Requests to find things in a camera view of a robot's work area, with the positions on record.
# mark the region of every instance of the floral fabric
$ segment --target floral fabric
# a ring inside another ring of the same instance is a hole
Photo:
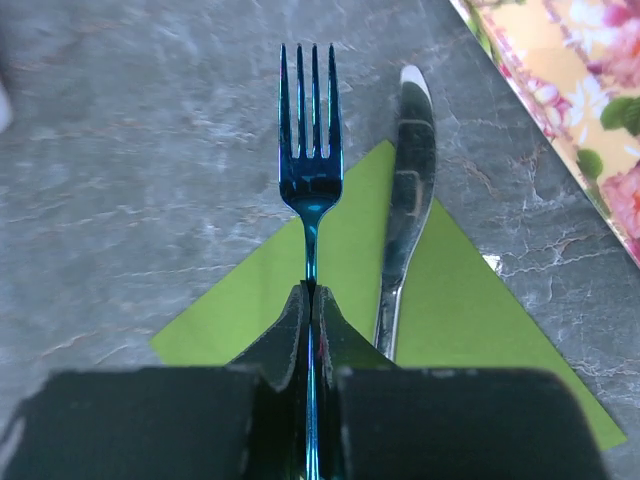
[[[450,0],[640,266],[640,0]]]

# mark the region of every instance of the folded green napkin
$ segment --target folded green napkin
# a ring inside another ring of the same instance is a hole
[[[365,338],[373,337],[376,319],[393,161],[387,141],[371,151],[347,173],[340,203],[320,225],[318,281]],[[275,322],[303,277],[296,219],[158,333],[152,346],[169,365],[224,364]],[[602,449],[626,440],[437,201],[404,289],[397,362],[551,370],[579,399]]]

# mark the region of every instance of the metallic blue fork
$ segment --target metallic blue fork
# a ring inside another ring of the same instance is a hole
[[[298,151],[294,157],[291,146],[291,110],[289,106],[289,78],[287,52],[280,51],[280,196],[302,220],[306,247],[306,282],[309,298],[317,284],[317,245],[320,220],[342,195],[343,156],[338,99],[338,78],[335,52],[329,47],[329,150],[323,156],[322,126],[320,115],[320,81],[318,79],[318,48],[311,54],[311,102],[313,149],[307,152],[307,112],[305,108],[304,68],[302,46],[298,45]],[[307,355],[307,405],[306,405],[306,479],[320,480],[318,468],[318,408],[316,398],[315,355],[313,331],[309,327]]]

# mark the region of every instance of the marble tabletop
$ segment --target marble tabletop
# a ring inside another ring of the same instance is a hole
[[[281,227],[278,47],[334,42],[346,166],[394,137],[400,68],[438,116],[438,197],[630,440],[640,271],[445,0],[0,0],[0,430],[52,369],[149,338]]]

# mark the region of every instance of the knife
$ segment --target knife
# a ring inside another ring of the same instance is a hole
[[[418,67],[402,69],[400,92],[398,141],[373,341],[390,360],[396,352],[402,287],[431,210],[436,179],[433,105]]]

